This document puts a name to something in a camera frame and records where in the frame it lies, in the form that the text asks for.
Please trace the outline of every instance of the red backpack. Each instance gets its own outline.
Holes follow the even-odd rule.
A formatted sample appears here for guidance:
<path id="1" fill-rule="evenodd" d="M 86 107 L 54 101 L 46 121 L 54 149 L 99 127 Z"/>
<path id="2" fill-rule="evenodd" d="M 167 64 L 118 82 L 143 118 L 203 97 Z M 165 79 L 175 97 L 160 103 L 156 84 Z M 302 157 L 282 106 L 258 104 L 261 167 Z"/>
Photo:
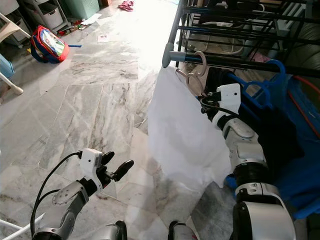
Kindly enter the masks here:
<path id="1" fill-rule="evenodd" d="M 69 53 L 68 44 L 41 25 L 32 33 L 30 41 L 31 55 L 42 63 L 60 63 Z"/>

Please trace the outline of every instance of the clothes drying rack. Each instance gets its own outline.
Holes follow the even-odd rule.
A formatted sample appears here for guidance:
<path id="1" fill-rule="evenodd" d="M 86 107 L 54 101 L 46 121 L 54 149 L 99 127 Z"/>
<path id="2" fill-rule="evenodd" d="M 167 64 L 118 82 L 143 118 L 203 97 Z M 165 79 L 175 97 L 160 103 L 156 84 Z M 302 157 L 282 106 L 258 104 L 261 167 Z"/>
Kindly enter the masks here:
<path id="1" fill-rule="evenodd" d="M 256 0 L 241 2 L 262 5 Z M 306 39 L 300 36 L 304 24 L 320 26 L 320 19 L 312 18 L 313 6 L 319 7 L 319 3 L 313 0 L 277 2 L 264 2 L 262 10 L 239 10 L 226 8 L 225 2 L 209 8 L 196 6 L 195 0 L 180 0 L 165 46 L 162 66 L 166 68 L 170 61 L 176 61 L 176 67 L 179 66 L 179 62 L 201 64 L 202 59 L 194 54 L 196 49 L 190 47 L 190 43 L 204 43 L 207 49 L 208 44 L 243 48 L 238 54 L 203 51 L 209 66 L 278 72 L 279 69 L 272 64 L 253 61 L 257 52 L 264 52 L 271 55 L 270 58 L 282 61 L 288 74 L 320 77 L 320 69 L 286 64 L 294 48 L 305 45 L 320 46 L 320 39 Z M 177 51 L 174 51 L 178 31 L 178 46 Z"/>

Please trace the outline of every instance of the white plastic chair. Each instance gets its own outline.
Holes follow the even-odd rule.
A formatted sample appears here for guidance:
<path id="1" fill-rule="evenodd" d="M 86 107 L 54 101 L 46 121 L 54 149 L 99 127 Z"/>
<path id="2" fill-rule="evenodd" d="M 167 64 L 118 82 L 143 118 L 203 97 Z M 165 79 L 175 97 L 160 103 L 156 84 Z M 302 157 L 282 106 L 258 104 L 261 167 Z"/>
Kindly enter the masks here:
<path id="1" fill-rule="evenodd" d="M 0 13 L 0 19 L 4 20 L 6 24 L 0 29 L 0 43 L 11 34 L 20 31 L 25 37 L 31 38 L 31 36 L 26 33 L 24 30 L 22 30 L 20 27 L 18 27 L 14 22 L 12 22 L 10 19 L 8 19 L 6 16 L 4 16 L 2 13 Z M 13 92 L 17 95 L 22 94 L 24 91 L 22 88 L 16 86 L 13 84 L 8 78 L 6 78 L 5 75 L 3 75 L 0 72 L 0 80 L 3 80 L 6 84 L 8 84 Z"/>

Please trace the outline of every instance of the children's backpack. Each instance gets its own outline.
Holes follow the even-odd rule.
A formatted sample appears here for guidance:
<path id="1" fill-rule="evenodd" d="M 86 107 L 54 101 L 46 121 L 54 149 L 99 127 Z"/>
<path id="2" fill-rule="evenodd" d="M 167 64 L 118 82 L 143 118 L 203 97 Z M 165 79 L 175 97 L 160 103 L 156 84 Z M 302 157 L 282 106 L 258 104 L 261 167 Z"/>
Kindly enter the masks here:
<path id="1" fill-rule="evenodd" d="M 32 33 L 30 41 L 31 55 L 42 63 L 60 63 L 67 58 L 69 53 L 69 46 L 41 25 Z"/>

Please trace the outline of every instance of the marble floor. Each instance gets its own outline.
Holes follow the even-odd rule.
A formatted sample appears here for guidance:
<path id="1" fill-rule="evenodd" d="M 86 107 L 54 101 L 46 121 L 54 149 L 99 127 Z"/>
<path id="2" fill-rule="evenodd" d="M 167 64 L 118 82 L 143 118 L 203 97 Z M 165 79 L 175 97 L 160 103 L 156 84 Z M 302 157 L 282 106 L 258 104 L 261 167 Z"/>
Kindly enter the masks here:
<path id="1" fill-rule="evenodd" d="M 175 219 L 193 226 L 190 215 L 201 196 L 168 180 L 147 146 L 147 108 L 177 5 L 137 0 L 134 11 L 125 12 L 117 8 L 119 0 L 112 2 L 97 22 L 64 38 L 82 45 L 71 48 L 64 62 L 43 64 L 25 53 L 13 60 L 11 80 L 24 93 L 9 91 L 0 105 L 0 219 L 27 225 L 53 166 L 70 153 L 94 148 L 115 152 L 111 171 L 128 159 L 135 165 L 120 182 L 91 197 L 70 239 L 87 239 L 117 220 L 127 223 L 130 239 L 140 240 L 166 239 Z M 100 34 L 109 42 L 97 43 Z M 72 158 L 44 191 L 82 177 Z M 49 203 L 50 198 L 41 203 L 37 215 Z M 0 237 L 11 232 L 0 227 Z M 30 233 L 18 239 L 30 239 Z"/>

